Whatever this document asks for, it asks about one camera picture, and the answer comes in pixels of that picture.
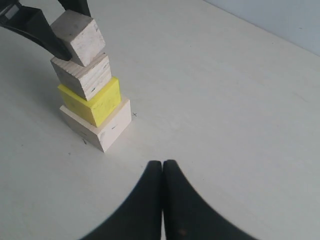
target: yellow wooden block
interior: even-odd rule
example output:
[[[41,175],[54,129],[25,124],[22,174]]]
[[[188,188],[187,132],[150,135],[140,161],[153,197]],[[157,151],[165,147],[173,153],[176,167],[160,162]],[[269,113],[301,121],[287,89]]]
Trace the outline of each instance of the yellow wooden block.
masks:
[[[89,101],[75,94],[66,86],[60,84],[65,106],[90,124],[99,127],[121,102],[119,80],[112,79]]]

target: wall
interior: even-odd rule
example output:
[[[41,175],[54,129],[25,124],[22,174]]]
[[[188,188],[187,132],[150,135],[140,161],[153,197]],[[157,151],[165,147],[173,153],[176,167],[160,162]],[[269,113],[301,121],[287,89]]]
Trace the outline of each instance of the wall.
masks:
[[[206,0],[320,56],[319,0]]]

